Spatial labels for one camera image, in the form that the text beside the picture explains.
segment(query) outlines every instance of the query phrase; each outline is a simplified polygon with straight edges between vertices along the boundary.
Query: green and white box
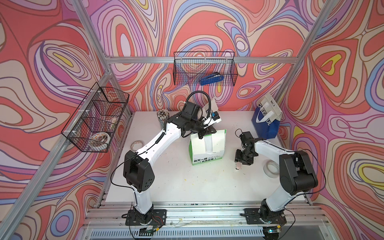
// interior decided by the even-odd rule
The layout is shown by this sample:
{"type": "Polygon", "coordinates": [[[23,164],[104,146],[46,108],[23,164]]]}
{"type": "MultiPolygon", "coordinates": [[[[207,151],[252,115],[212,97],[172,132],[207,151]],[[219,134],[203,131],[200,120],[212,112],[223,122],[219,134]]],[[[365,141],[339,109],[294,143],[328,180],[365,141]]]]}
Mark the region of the green and white box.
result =
{"type": "Polygon", "coordinates": [[[199,139],[197,133],[191,134],[189,155],[192,165],[221,159],[224,155],[226,130],[218,130],[214,134],[199,139]]]}

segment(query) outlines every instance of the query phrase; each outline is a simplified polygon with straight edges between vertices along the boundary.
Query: metal bar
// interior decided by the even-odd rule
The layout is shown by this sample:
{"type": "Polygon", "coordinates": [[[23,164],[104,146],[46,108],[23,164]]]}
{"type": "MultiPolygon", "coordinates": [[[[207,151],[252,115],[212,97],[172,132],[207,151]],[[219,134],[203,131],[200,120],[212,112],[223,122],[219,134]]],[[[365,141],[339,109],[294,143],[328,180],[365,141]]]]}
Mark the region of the metal bar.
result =
{"type": "Polygon", "coordinates": [[[97,200],[97,208],[100,207],[101,201],[103,200],[105,190],[108,189],[110,184],[111,184],[112,171],[115,169],[115,167],[117,166],[117,164],[119,162],[119,158],[120,158],[122,149],[124,147],[124,143],[125,143],[127,136],[128,136],[128,131],[129,131],[129,128],[131,126],[132,119],[133,119],[133,116],[131,115],[131,113],[128,112],[128,114],[129,114],[129,119],[127,121],[127,124],[126,124],[124,132],[123,132],[123,136],[122,136],[121,141],[119,143],[119,148],[118,148],[117,152],[114,154],[113,159],[111,161],[111,164],[109,166],[107,178],[105,179],[103,187],[101,188],[100,195],[99,195],[98,200],[97,200]]]}
{"type": "Polygon", "coordinates": [[[319,34],[321,28],[323,27],[325,21],[327,20],[329,14],[331,13],[333,7],[337,2],[338,0],[326,0],[326,2],[324,3],[322,9],[319,12],[319,15],[317,16],[312,28],[308,33],[308,36],[305,38],[303,45],[301,46],[301,49],[297,54],[297,62],[293,67],[289,69],[287,77],[284,79],[283,84],[280,86],[276,94],[277,103],[281,103],[286,88],[294,79],[295,73],[299,70],[300,65],[303,62],[306,54],[308,53],[310,47],[312,46],[313,42],[315,41],[317,35],[319,34]]]}
{"type": "Polygon", "coordinates": [[[332,229],[332,225],[319,225],[319,228],[324,240],[339,240],[332,229]]]}
{"type": "MultiPolygon", "coordinates": [[[[189,227],[197,226],[231,226],[245,224],[245,217],[240,216],[244,208],[259,208],[256,203],[244,203],[235,205],[158,205],[154,204],[155,209],[167,210],[167,226],[187,224],[189,227]]],[[[117,226],[121,219],[121,214],[128,212],[131,206],[121,208],[102,208],[91,209],[86,216],[84,224],[92,226],[107,227],[106,222],[117,226]]],[[[298,225],[327,225],[328,219],[324,210],[320,206],[309,206],[308,204],[289,204],[288,209],[296,216],[298,225]]],[[[285,212],[288,222],[293,222],[293,215],[285,212]]],[[[260,224],[260,226],[273,226],[276,224],[260,224]]]]}
{"type": "MultiPolygon", "coordinates": [[[[81,24],[84,26],[84,30],[85,30],[86,34],[88,35],[89,40],[92,43],[102,66],[104,67],[104,70],[106,72],[112,73],[111,67],[109,66],[109,64],[107,63],[107,61],[105,59],[104,49],[101,46],[100,40],[96,35],[96,31],[93,28],[91,19],[89,18],[89,15],[88,15],[87,10],[85,9],[85,7],[83,5],[83,2],[81,0],[72,0],[72,4],[73,4],[73,7],[74,7],[77,15],[79,16],[81,24]]],[[[114,74],[113,74],[113,77],[111,78],[111,80],[112,80],[111,84],[114,88],[121,89],[120,84],[117,81],[114,74]]]]}
{"type": "Polygon", "coordinates": [[[51,175],[56,164],[61,159],[68,145],[70,144],[63,135],[60,136],[59,141],[49,152],[44,162],[37,169],[28,185],[24,188],[20,197],[12,205],[11,209],[4,217],[0,225],[0,240],[8,240],[12,238],[12,235],[16,231],[23,217],[28,212],[33,201],[40,193],[48,177],[51,175]]]}
{"type": "MultiPolygon", "coordinates": [[[[225,59],[225,57],[210,57],[209,59],[225,59]]],[[[291,63],[297,62],[297,57],[234,57],[235,63],[291,63]]],[[[173,57],[106,57],[109,64],[114,63],[173,63],[173,57]]]]}

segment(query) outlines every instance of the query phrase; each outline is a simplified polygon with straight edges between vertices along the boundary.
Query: psychedelic wallpaper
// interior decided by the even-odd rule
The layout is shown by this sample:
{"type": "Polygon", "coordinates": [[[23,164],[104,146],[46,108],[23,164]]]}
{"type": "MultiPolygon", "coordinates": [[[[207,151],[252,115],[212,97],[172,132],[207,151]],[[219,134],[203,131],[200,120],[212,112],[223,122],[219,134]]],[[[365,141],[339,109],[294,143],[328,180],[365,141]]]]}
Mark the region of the psychedelic wallpaper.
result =
{"type": "MultiPolygon", "coordinates": [[[[94,0],[86,3],[109,56],[173,56],[232,50],[236,56],[296,56],[323,1],[94,0]]],[[[179,110],[191,91],[217,96],[220,110],[251,110],[274,95],[290,65],[238,64],[235,87],[175,86],[173,64],[114,64],[133,111],[179,110]]],[[[204,104],[200,96],[195,101],[204,104]]]]}
{"type": "MultiPolygon", "coordinates": [[[[103,75],[68,1],[0,1],[0,221],[103,75]]],[[[73,239],[101,191],[110,151],[70,145],[12,239],[73,239]]]]}
{"type": "MultiPolygon", "coordinates": [[[[82,0],[109,56],[233,50],[296,56],[323,0],[82,0]]],[[[340,0],[281,104],[280,136],[311,149],[326,172],[321,204],[340,239],[383,239],[384,2],[340,0]]],[[[273,96],[288,64],[238,64],[234,87],[175,86],[173,64],[112,65],[133,111],[177,110],[193,90],[220,110],[254,110],[273,96]]],[[[100,79],[103,68],[71,0],[0,0],[0,220],[100,79]]],[[[194,99],[203,104],[203,99],[194,99]]],[[[127,121],[110,151],[72,145],[14,239],[74,239],[96,203],[127,121]]]]}
{"type": "Polygon", "coordinates": [[[384,1],[340,1],[282,103],[279,134],[319,159],[312,200],[340,239],[384,239],[383,40],[384,1]]]}

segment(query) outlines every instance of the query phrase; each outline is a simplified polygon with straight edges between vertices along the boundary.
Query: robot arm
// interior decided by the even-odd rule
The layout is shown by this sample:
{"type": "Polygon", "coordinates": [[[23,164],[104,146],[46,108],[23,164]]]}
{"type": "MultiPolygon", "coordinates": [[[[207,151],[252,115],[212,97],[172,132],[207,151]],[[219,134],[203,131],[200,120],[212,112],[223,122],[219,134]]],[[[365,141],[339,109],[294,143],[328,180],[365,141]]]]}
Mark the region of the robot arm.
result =
{"type": "Polygon", "coordinates": [[[210,98],[202,91],[192,92],[183,107],[183,110],[168,118],[164,123],[164,129],[159,132],[148,144],[137,152],[128,151],[124,157],[123,176],[132,186],[136,196],[135,214],[139,215],[142,223],[148,223],[152,217],[152,201],[148,188],[152,185],[155,175],[152,167],[158,157],[179,137],[187,137],[187,131],[197,133],[202,139],[205,135],[215,133],[213,124],[220,122],[217,112],[210,111],[210,98]],[[188,99],[194,93],[203,93],[208,97],[209,108],[207,117],[198,117],[200,106],[189,102],[188,99]]]}
{"type": "Polygon", "coordinates": [[[253,138],[250,132],[240,135],[244,150],[237,150],[235,162],[245,165],[253,163],[253,157],[262,154],[279,164],[280,186],[275,192],[263,200],[260,218],[269,222],[272,212],[284,210],[286,204],[297,195],[318,185],[312,163],[305,151],[291,151],[275,146],[262,138],[253,138]]]}

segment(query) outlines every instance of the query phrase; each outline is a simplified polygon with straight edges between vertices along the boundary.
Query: white tabletop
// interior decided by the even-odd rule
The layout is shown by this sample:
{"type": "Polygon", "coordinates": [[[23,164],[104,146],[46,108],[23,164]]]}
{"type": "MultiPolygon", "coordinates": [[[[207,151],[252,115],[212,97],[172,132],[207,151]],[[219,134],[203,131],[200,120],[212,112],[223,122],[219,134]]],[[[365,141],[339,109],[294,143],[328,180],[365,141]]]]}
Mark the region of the white tabletop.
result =
{"type": "MultiPolygon", "coordinates": [[[[235,170],[235,152],[241,149],[235,130],[241,128],[243,132],[250,131],[253,137],[257,137],[251,122],[253,111],[219,111],[219,115],[222,121],[213,126],[216,130],[227,130],[223,158],[193,166],[188,151],[190,138],[177,139],[153,167],[155,181],[149,188],[153,202],[262,201],[279,186],[279,178],[265,175],[263,166],[268,159],[263,155],[256,157],[251,166],[242,165],[240,170],[235,170]]],[[[136,112],[119,164],[124,161],[132,142],[142,140],[147,144],[160,130],[156,112],[136,112]]],[[[281,146],[277,138],[269,140],[281,146]]],[[[123,165],[116,170],[113,182],[128,186],[122,172],[123,165]]],[[[134,199],[131,189],[111,185],[106,202],[132,202],[134,199]]],[[[303,201],[304,197],[299,196],[295,200],[303,201]]]]}

